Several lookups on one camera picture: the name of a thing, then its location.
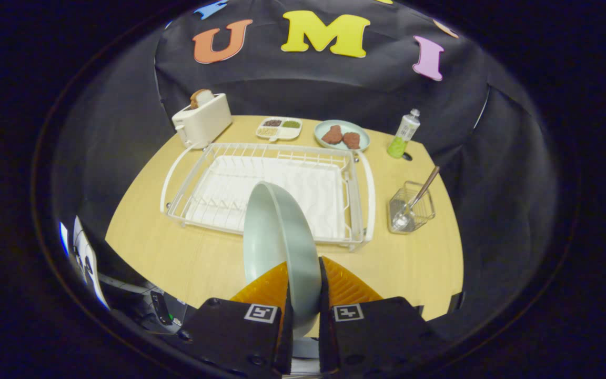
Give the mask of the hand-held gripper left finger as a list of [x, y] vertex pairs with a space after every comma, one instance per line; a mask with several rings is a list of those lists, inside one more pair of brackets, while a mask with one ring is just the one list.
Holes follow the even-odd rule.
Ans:
[[210, 298], [180, 331], [195, 359], [236, 376], [283, 376], [291, 371], [292, 316], [286, 262], [230, 300]]

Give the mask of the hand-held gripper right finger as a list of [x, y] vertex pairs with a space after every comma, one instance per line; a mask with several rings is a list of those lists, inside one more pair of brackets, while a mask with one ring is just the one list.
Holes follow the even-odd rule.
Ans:
[[384, 298], [321, 257], [318, 350], [324, 376], [391, 376], [440, 352], [440, 336], [403, 297]]

